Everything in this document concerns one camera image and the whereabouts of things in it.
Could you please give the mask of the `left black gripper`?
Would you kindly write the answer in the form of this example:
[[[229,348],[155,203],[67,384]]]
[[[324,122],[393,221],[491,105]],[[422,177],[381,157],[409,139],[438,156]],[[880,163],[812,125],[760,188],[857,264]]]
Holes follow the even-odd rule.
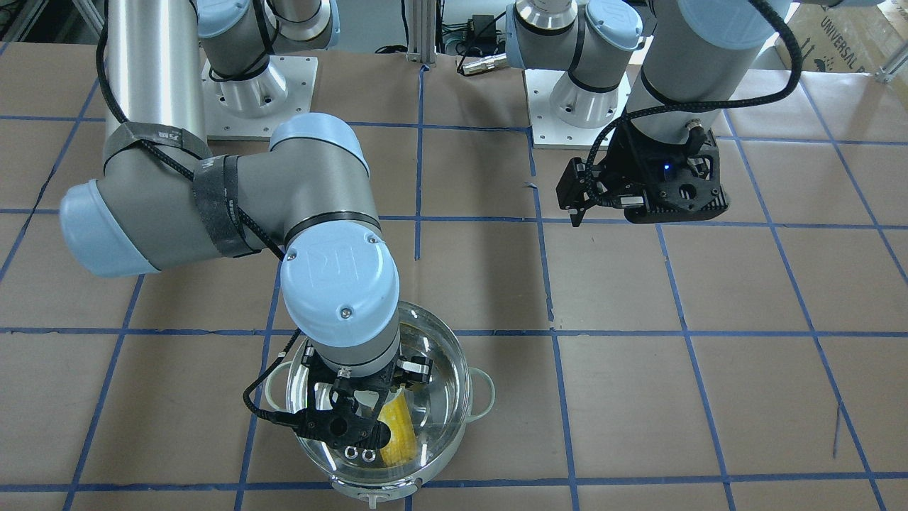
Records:
[[[708,221],[726,213],[731,200],[721,184],[716,137],[698,120],[683,131],[681,143],[662,143],[626,122],[597,164],[572,158],[555,187],[572,226],[593,207],[620,209],[634,224]]]

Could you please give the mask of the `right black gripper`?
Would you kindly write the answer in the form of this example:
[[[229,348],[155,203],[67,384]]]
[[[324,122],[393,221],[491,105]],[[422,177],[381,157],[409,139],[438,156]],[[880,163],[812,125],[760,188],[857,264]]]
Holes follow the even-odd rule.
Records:
[[[400,353],[376,374],[353,376],[329,368],[314,346],[304,345],[291,367],[301,395],[281,412],[283,427],[330,449],[381,449],[390,440],[389,427],[377,419],[383,405],[400,390],[425,388],[434,363]]]

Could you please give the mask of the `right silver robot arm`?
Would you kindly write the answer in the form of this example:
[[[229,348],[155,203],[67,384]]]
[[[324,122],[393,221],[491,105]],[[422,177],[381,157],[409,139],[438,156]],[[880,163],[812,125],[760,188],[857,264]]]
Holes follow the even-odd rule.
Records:
[[[308,337],[304,362],[331,386],[326,410],[260,419],[335,449],[402,444],[398,391],[431,364],[400,352],[398,265],[375,208],[354,130],[298,113],[254,155],[214,155],[202,117],[198,39],[220,50],[264,26],[250,1],[108,1],[95,49],[109,108],[104,175],[67,191],[60,226],[71,254],[105,278],[155,274],[263,251],[281,259],[286,310]]]

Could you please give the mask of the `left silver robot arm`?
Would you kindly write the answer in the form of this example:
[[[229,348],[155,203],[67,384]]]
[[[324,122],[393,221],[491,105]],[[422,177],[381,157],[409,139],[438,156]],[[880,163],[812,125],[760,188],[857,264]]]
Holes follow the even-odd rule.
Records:
[[[558,206],[580,226],[594,207],[634,224],[706,221],[729,210],[712,126],[723,110],[765,106],[794,93],[803,52],[784,20],[787,1],[648,1],[642,19],[625,1],[516,1],[508,6],[506,56],[519,69],[562,71],[581,92],[617,91],[633,52],[654,27],[625,107],[601,126],[586,158],[559,178]],[[790,75],[778,92],[733,99],[773,34]]]

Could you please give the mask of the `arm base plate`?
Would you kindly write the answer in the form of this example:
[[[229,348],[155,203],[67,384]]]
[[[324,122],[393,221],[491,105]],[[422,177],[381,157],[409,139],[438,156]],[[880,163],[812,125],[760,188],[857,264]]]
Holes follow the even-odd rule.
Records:
[[[524,81],[533,143],[542,149],[590,148],[603,127],[621,114],[631,92],[627,74],[606,93],[578,87],[566,71],[528,69]]]
[[[206,61],[201,86],[207,138],[268,140],[281,123],[311,110],[319,67],[315,56],[272,56],[257,77],[217,82]]]

